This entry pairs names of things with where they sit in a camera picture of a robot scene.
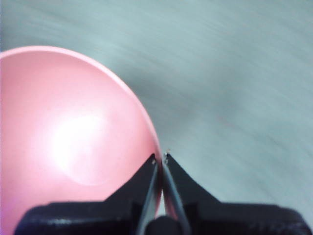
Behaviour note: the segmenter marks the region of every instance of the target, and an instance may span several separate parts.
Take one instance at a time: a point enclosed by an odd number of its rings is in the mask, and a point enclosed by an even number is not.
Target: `gray surface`
[[[313,227],[313,1],[2,0],[1,17],[2,50],[65,47],[121,77],[219,199]]]

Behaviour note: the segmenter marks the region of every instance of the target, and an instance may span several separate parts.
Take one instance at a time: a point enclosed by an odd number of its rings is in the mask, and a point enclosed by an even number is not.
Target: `textured background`
[[[1,50],[27,45],[115,72],[220,200],[295,208],[313,227],[313,1],[2,0]]]

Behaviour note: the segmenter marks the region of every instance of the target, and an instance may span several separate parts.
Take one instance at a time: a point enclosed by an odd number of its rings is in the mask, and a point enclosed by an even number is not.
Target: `gray floor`
[[[103,63],[204,188],[313,227],[313,1],[2,0],[1,34]]]

